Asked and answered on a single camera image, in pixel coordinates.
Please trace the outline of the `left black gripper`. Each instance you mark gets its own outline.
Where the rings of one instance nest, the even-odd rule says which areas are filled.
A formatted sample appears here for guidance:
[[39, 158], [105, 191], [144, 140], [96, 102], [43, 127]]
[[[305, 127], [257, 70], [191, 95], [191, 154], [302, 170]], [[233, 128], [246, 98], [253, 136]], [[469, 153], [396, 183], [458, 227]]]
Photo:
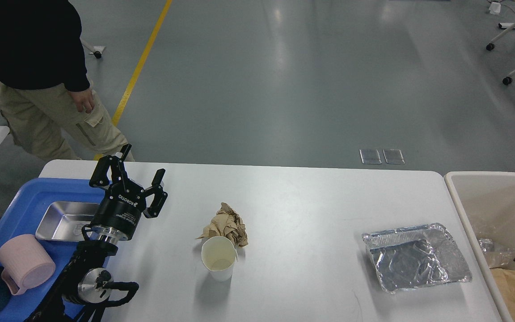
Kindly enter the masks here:
[[[118, 240], [130, 241], [137, 228], [141, 214], [145, 218], [159, 216], [168, 193], [164, 191], [165, 169], [158, 169], [145, 190], [130, 186], [123, 161], [131, 152], [131, 144], [126, 144], [115, 155], [105, 155], [98, 160], [89, 180], [89, 186], [105, 191], [104, 198], [90, 222], [92, 232], [97, 235], [115, 235]], [[150, 206], [146, 208], [146, 198], [153, 195]]]

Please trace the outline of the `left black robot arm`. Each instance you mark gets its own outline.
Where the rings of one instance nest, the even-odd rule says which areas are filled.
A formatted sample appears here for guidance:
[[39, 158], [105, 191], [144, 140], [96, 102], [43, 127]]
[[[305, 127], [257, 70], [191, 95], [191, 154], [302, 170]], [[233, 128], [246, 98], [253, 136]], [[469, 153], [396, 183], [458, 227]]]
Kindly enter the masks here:
[[117, 254], [117, 242], [133, 238], [141, 216], [159, 216], [168, 193], [165, 169], [156, 171], [148, 188], [128, 177], [124, 161], [130, 152], [126, 144], [99, 159], [89, 185], [104, 190], [104, 198], [91, 222], [82, 226], [83, 240], [70, 261], [27, 321], [99, 322], [106, 308], [125, 305], [137, 293], [138, 283], [113, 281], [104, 263]]

